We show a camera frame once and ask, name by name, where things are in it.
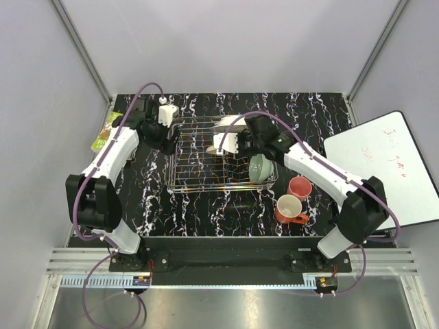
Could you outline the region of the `pale green bowl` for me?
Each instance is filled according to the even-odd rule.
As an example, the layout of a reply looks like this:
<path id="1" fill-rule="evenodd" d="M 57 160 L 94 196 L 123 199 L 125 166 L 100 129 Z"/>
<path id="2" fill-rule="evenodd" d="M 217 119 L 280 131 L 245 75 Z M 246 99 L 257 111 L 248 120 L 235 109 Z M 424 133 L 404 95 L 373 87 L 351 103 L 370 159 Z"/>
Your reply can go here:
<path id="1" fill-rule="evenodd" d="M 251 157 L 248 172 L 251 182 L 263 182 L 273 174 L 274 165 L 263 154 L 257 154 Z"/>

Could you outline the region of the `white grey-rimmed plate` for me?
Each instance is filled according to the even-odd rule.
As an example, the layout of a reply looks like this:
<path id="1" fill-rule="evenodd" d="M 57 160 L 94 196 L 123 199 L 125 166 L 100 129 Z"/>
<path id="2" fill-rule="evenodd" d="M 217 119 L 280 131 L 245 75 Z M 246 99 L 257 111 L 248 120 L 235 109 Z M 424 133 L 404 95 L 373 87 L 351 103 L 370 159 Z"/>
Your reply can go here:
<path id="1" fill-rule="evenodd" d="M 211 130 L 216 133 L 224 133 L 231 125 L 231 123 L 238 118 L 239 115 L 230 115 L 221 118 L 219 122 L 217 122 Z M 240 133 L 241 131 L 245 130 L 247 128 L 245 119 L 238 120 L 230 129 L 231 133 Z"/>

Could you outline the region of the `chrome wire dish rack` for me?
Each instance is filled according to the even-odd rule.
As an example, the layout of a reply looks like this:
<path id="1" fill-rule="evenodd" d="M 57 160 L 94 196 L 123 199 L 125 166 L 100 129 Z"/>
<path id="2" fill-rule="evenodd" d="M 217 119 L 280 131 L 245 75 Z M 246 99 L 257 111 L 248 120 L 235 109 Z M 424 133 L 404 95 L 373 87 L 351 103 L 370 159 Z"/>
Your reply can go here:
<path id="1" fill-rule="evenodd" d="M 214 145 L 220 117 L 185 117 L 174 120 L 169 133 L 180 131 L 175 152 L 165 165 L 165 183 L 175 193 L 251 191 L 272 188 L 278 179 L 277 165 L 261 182 L 249 178 L 250 158 L 207 151 Z"/>

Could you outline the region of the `pink cup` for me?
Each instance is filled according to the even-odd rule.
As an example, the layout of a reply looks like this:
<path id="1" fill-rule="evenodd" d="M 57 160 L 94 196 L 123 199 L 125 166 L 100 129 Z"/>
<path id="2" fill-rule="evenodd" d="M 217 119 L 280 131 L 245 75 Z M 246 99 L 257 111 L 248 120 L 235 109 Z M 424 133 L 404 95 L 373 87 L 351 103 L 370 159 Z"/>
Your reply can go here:
<path id="1" fill-rule="evenodd" d="M 312 192 L 311 182 L 302 176 L 297 176 L 289 181 L 287 193 L 304 202 Z"/>

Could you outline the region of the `orange mug white inside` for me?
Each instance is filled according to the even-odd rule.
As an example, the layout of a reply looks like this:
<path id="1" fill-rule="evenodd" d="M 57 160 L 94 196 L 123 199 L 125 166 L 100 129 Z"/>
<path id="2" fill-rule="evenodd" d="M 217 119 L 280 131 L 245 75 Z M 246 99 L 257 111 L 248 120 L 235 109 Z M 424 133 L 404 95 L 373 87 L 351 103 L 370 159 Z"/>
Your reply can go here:
<path id="1" fill-rule="evenodd" d="M 276 203 L 275 218 L 279 223 L 297 223 L 305 225 L 309 222 L 302 213 L 302 203 L 294 195 L 282 195 Z"/>

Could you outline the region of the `pink cream floral plate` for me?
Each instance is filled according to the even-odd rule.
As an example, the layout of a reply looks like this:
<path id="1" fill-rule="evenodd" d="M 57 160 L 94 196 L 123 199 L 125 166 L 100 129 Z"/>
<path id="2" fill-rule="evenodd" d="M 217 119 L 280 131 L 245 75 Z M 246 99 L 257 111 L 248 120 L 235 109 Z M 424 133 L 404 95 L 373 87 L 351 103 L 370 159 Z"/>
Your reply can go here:
<path id="1" fill-rule="evenodd" d="M 219 151 L 218 149 L 214 148 L 214 146 L 208 146 L 205 151 L 207 154 L 213 155 L 213 156 L 222 156 L 223 151 Z"/>

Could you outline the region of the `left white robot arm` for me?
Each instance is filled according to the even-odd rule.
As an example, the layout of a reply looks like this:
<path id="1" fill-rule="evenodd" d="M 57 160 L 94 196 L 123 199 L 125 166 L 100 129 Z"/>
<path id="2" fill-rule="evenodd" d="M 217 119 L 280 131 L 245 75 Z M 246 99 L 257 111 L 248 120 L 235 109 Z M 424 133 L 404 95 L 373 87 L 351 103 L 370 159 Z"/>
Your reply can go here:
<path id="1" fill-rule="evenodd" d="M 69 216 L 75 231 L 92 232 L 115 249 L 113 260 L 123 260 L 133 271 L 147 266 L 145 241 L 122 219 L 123 208 L 115 182 L 140 142 L 171 155 L 176 150 L 180 131 L 169 129 L 179 108 L 167 102 L 146 99 L 142 109 L 130 104 L 125 114 L 118 114 L 110 123 L 108 138 L 97 158 L 79 175 L 68 176 L 65 186 Z"/>

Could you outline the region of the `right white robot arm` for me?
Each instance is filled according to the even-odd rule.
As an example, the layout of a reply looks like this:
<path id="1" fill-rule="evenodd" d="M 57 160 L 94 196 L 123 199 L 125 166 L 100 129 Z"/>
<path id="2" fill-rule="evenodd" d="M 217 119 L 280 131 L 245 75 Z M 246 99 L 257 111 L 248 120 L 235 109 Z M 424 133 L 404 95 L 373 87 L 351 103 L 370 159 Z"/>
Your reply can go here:
<path id="1" fill-rule="evenodd" d="M 238 119 L 240 126 L 237 150 L 248 155 L 263 154 L 268 160 L 295 171 L 319 186 L 340 207 L 336 226 L 325 234 L 311 255 L 318 271 L 328 271 L 336 256 L 353 245 L 360 245 L 384 223 L 389 215 L 383 182 L 372 176 L 363 179 L 337 167 L 290 127 L 279 131 L 282 121 L 262 111 L 246 113 Z"/>

